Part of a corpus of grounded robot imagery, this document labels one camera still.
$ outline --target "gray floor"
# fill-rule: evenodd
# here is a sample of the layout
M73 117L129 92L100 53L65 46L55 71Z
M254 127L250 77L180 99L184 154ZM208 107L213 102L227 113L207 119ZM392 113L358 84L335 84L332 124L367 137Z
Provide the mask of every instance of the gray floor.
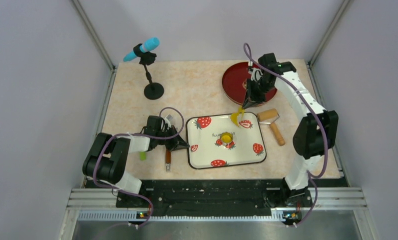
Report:
M79 221L73 240L360 240L352 211L315 211L298 228L279 222L151 222L140 230L116 222Z

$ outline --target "table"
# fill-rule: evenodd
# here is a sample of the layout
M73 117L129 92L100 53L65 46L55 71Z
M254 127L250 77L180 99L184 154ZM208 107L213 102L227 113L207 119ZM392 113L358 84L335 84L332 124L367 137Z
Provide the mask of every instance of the table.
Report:
M305 87L315 96L312 83L303 59L285 59L296 67ZM106 112L103 132L109 134L137 133L146 125L149 115L159 115L164 107L178 109L187 121L197 116L230 114L238 105L228 99L222 90L222 75L231 65L243 60L221 61L163 61L148 66L153 81L165 88L158 100L148 100L143 95L147 85L142 65L133 62L120 63ZM267 158L262 163L196 170L187 161L187 150L172 152L171 172L165 171L165 147L158 146L147 153L147 160L141 161L139 154L129 154L126 170L134 177L144 180L209 180L209 179L280 179L286 176L292 165L295 151L292 137L298 120L285 97L278 92L268 103L248 108L259 113L276 108L280 114L278 128L286 144L278 146L269 126L261 125ZM176 112L171 114L176 126L181 126L181 118ZM181 136L186 140L185 130ZM314 173L319 173L323 160ZM340 174L332 150L324 178L339 178Z

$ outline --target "black round base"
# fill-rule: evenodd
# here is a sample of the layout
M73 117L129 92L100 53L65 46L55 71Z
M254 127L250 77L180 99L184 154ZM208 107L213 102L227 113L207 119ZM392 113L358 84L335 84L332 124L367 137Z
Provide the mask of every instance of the black round base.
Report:
M150 100L156 100L163 95L164 89L160 83L153 82L144 88L144 95Z

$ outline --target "red plate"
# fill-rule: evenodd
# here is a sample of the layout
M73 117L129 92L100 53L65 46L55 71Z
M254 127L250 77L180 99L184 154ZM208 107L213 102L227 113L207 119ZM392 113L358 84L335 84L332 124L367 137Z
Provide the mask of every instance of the red plate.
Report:
M243 104L244 96L246 95L246 79L250 78L250 74L247 71L247 64L246 61L236 63L229 67L222 76L222 88L225 94L231 101L238 105ZM271 100L275 93L277 93L275 88L267 92L266 102Z

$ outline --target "strawberry illustration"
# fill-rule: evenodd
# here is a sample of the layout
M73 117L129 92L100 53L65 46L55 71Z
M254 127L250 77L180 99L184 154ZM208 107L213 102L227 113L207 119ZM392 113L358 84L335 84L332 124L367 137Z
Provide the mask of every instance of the strawberry illustration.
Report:
M250 129L253 127L252 122L249 120L243 120L243 121L239 122L239 125L244 127L245 129Z
M224 160L217 159L217 160L213 160L211 162L211 166L213 166L213 167L228 166L228 163L225 162Z
M234 143L234 141L232 141L228 145L226 145L225 147L228 148L229 150L232 150L233 148L236 147L236 144Z
M195 152L196 150L197 150L197 148L199 147L199 145L193 145L193 146L191 146L190 147L190 150L192 151L192 152Z
M222 141L220 139L216 140L215 146L221 146L222 145Z
M204 129L205 127L211 124L212 119L208 116L206 117L199 117L194 124L196 124L197 129Z
M256 153L256 156L260 156L264 153L264 147L259 143L253 144L253 151Z

